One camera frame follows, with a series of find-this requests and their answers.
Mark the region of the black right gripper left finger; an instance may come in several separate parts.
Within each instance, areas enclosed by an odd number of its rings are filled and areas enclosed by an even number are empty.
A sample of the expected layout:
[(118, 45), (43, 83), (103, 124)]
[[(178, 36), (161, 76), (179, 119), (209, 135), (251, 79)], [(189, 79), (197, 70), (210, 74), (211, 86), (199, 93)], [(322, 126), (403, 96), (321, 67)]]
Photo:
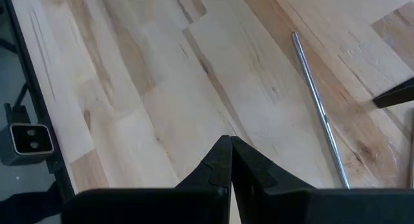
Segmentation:
[(223, 135), (174, 188), (100, 188), (63, 207), (63, 223), (228, 223), (232, 141)]

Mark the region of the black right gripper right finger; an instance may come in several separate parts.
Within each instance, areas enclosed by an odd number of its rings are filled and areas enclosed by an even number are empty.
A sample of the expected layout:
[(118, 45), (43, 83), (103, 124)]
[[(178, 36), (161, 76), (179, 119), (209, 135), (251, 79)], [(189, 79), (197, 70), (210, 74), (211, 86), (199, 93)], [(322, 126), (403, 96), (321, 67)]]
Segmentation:
[(315, 188), (239, 137), (232, 182), (243, 223), (413, 224), (413, 190)]

